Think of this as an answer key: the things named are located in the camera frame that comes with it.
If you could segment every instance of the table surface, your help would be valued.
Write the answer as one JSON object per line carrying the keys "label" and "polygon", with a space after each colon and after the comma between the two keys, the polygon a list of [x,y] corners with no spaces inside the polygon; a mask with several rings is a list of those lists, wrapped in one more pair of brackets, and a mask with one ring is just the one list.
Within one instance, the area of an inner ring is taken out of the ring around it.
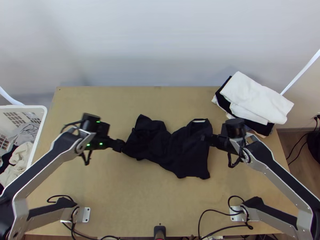
{"label": "table surface", "polygon": [[[139,114],[162,120],[173,132],[194,118],[208,118],[214,133],[220,133],[225,113],[211,102],[218,87],[59,87],[53,97],[34,161],[45,154],[62,126],[82,117],[83,112],[101,116],[111,125],[109,136],[126,140]],[[275,159],[288,169],[276,131],[263,142]],[[227,200],[239,195],[244,200],[262,197],[265,204],[289,214],[295,206],[262,173],[245,164],[228,168],[227,153],[210,148],[211,177],[178,179],[172,172],[148,160],[136,161],[111,149],[95,151],[89,166],[80,157],[62,164],[29,197],[31,208],[46,205],[52,195],[68,194],[81,206],[91,207],[90,221],[76,229],[89,236],[153,236],[153,227],[166,226],[168,236],[197,235],[200,214],[206,209],[229,212]],[[232,204],[239,204],[234,199]],[[206,213],[202,236],[219,228],[236,225],[229,216]],[[263,222],[253,230],[233,228],[221,235],[270,234],[280,231]],[[59,222],[30,234],[69,236]]]}

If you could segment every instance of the laundry basket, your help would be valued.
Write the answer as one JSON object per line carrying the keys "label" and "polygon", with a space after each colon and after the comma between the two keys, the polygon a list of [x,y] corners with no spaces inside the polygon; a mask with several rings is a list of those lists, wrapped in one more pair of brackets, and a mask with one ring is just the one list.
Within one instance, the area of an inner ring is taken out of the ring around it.
{"label": "laundry basket", "polygon": [[45,106],[0,106],[0,156],[11,150],[13,143],[10,143],[6,137],[15,128],[18,128],[23,123],[39,123],[40,127],[28,159],[27,168],[29,168],[32,164],[47,112]]}

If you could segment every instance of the black folded clothing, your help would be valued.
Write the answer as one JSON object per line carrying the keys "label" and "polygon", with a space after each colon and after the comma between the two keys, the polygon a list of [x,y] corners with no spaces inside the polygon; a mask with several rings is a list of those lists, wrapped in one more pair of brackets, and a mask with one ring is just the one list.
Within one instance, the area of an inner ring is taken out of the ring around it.
{"label": "black folded clothing", "polygon": [[210,146],[200,140],[202,135],[212,136],[208,119],[194,119],[170,134],[164,122],[140,115],[122,152],[137,160],[158,163],[178,178],[207,179],[210,178],[207,166]]}
{"label": "black folded clothing", "polygon": [[[227,82],[232,78],[230,76],[225,83],[219,88],[219,90],[216,92],[216,98],[218,101],[218,104],[221,108],[223,108],[227,113],[231,114],[235,118],[238,118],[236,115],[232,113],[230,110],[230,102],[224,98],[224,96],[220,93],[220,91],[224,88],[224,86],[227,84]],[[263,125],[258,122],[254,122],[248,119],[244,119],[244,124],[247,125],[249,128],[252,130],[256,131],[257,133],[264,135],[264,136],[269,136],[270,133],[272,132],[272,128],[274,126],[274,123],[268,122],[267,125]]]}

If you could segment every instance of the metal bracket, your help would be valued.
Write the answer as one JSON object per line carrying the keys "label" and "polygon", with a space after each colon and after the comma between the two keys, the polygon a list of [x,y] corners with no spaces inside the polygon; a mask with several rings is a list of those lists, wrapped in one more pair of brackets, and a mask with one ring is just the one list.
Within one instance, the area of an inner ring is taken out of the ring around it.
{"label": "metal bracket", "polygon": [[91,208],[84,207],[84,208],[79,208],[78,213],[76,214],[76,222],[88,222],[90,219],[90,212]]}
{"label": "metal bracket", "polygon": [[[242,208],[241,206],[231,206],[232,209],[236,210],[236,211],[241,211]],[[231,209],[229,209],[229,212],[230,214],[236,214],[238,212],[235,212]],[[242,214],[238,214],[238,215],[235,215],[235,216],[230,216],[231,218],[231,221],[233,222],[245,222],[247,219],[246,219],[246,216],[242,213]],[[248,220],[248,222],[258,222],[257,220]]]}

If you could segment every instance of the wooden floor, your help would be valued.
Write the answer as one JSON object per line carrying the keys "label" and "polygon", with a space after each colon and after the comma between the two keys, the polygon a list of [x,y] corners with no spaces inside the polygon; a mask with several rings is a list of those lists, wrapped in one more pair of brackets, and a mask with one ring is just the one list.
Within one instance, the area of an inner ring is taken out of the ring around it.
{"label": "wooden floor", "polygon": [[[300,139],[300,137],[306,132],[278,132],[279,138],[283,147],[285,156],[288,156],[294,144]],[[288,159],[288,162],[293,160],[300,149],[300,146],[306,141],[305,137],[298,144],[293,151],[292,156]],[[307,145],[301,151],[299,158],[290,164],[290,172],[304,184],[311,192],[313,192],[318,198],[320,198],[320,164],[314,160],[310,154]],[[276,234],[279,240],[294,240],[294,238],[288,237],[284,234]],[[71,240],[71,237],[58,237],[58,236],[35,236],[26,235],[25,240]],[[84,238],[77,237],[77,240],[83,240]]]}

